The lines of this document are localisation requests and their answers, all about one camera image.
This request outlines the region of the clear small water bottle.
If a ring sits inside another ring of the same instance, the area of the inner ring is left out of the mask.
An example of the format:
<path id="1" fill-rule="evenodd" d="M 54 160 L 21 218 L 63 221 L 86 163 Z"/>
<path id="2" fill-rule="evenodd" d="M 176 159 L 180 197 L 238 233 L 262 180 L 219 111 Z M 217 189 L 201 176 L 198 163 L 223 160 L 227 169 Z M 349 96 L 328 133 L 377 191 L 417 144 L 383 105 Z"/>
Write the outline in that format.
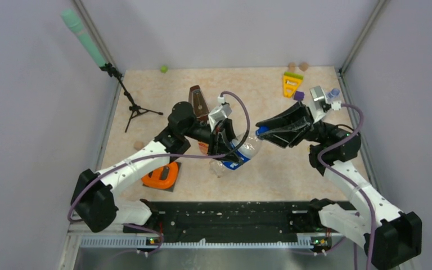
<path id="1" fill-rule="evenodd" d="M 333 88 L 332 90 L 326 92 L 326 101 L 328 103 L 333 103 L 340 96 L 340 89 Z"/>

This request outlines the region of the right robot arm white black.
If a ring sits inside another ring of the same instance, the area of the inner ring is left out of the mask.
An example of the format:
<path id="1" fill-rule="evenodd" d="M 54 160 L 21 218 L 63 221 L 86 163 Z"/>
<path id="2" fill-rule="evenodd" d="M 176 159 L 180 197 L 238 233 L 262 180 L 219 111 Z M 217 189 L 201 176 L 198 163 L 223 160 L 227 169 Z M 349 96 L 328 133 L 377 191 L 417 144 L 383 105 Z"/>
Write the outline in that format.
<path id="1" fill-rule="evenodd" d="M 356 170 L 352 159 L 361 146 L 363 121 L 347 131 L 324 117 L 345 104 L 296 102 L 284 112 L 257 123 L 260 140 L 282 148 L 309 141 L 312 167 L 333 183 L 356 209 L 351 213 L 328 199 L 313 200 L 307 223 L 311 230 L 330 228 L 361 247 L 367 266 L 391 269 L 421 254 L 422 221 L 390 203 Z"/>

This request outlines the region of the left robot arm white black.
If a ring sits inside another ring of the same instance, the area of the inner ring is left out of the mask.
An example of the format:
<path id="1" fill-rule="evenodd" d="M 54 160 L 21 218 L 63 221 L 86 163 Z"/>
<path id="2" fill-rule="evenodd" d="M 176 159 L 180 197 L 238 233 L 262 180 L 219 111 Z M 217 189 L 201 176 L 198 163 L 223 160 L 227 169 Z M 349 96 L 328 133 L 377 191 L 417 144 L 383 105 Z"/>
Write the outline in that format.
<path id="1" fill-rule="evenodd" d="M 150 172 L 189 157 L 190 138 L 208 144 L 207 158 L 240 162 L 230 146 L 236 137 L 228 117 L 231 111 L 228 102 L 221 102 L 203 123 L 189 102 L 175 104 L 167 126 L 137 153 L 99 172 L 86 169 L 80 173 L 69 213 L 77 213 L 91 232 L 103 231 L 117 216 L 116 197 Z"/>

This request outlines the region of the orange juice bottle yellow cap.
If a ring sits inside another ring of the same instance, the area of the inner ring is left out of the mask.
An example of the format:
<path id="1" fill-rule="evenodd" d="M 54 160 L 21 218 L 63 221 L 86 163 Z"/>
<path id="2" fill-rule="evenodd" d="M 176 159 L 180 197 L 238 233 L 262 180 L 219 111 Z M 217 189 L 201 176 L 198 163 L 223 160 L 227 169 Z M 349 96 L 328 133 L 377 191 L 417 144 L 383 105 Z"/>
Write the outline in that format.
<path id="1" fill-rule="evenodd" d="M 200 149 L 201 153 L 203 155 L 208 155 L 209 144 L 205 143 L 203 141 L 198 141 L 197 143 L 198 143 L 198 146 L 199 146 L 199 149 Z"/>

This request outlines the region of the blue cap labelled bottle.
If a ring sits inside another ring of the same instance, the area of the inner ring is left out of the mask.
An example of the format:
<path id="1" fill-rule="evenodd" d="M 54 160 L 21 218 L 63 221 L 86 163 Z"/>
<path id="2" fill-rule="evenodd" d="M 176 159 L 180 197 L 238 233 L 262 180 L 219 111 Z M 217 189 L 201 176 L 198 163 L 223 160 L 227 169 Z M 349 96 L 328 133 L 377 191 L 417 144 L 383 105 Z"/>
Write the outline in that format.
<path id="1" fill-rule="evenodd" d="M 260 128 L 251 130 L 244 144 L 235 152 L 241 161 L 232 162 L 211 160 L 209 163 L 210 172 L 220 178 L 239 169 L 245 163 L 254 158 L 262 147 L 262 141 L 258 138 L 260 132 Z"/>

